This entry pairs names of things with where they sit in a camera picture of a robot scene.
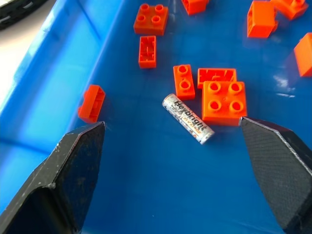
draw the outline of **battery label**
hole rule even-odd
[[[213,130],[176,95],[168,95],[162,105],[199,143],[204,144],[214,134]]]

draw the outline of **orange lego brick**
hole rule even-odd
[[[189,16],[206,11],[208,2],[209,0],[182,0],[183,6]]]
[[[277,29],[276,10],[269,1],[253,1],[247,14],[247,37],[268,38]]]
[[[95,123],[105,98],[100,86],[91,84],[83,95],[84,101],[78,108],[78,116],[86,123]]]
[[[163,36],[167,25],[169,9],[161,4],[142,4],[133,25],[135,33]]]
[[[236,69],[231,68],[199,68],[197,88],[202,89],[205,81],[237,81]]]
[[[141,69],[156,67],[156,36],[140,37],[138,64]]]
[[[202,119],[208,125],[238,126],[247,116],[244,82],[205,81],[202,95]]]
[[[195,88],[190,65],[174,66],[175,92],[181,100],[195,98]]]
[[[307,33],[294,48],[299,74],[312,77],[312,33]]]
[[[309,6],[305,0],[271,0],[271,2],[289,20],[303,15]]]

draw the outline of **aa battery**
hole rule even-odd
[[[214,131],[176,95],[168,95],[162,102],[162,106],[169,111],[200,144],[204,144],[214,134]]]

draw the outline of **blue plastic bin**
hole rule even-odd
[[[175,92],[173,66],[236,68],[250,117],[294,130],[312,146],[312,80],[293,54],[312,31],[311,8],[268,39],[248,39],[251,0],[211,0],[189,17],[169,6],[157,37],[157,68],[140,70],[133,23],[142,0],[58,0],[14,77],[0,113],[0,212],[61,137],[83,125],[89,84],[106,92],[98,184],[85,221],[90,234],[283,233],[253,175],[240,128],[212,126],[200,145],[161,106]],[[201,91],[186,104],[201,116]]]

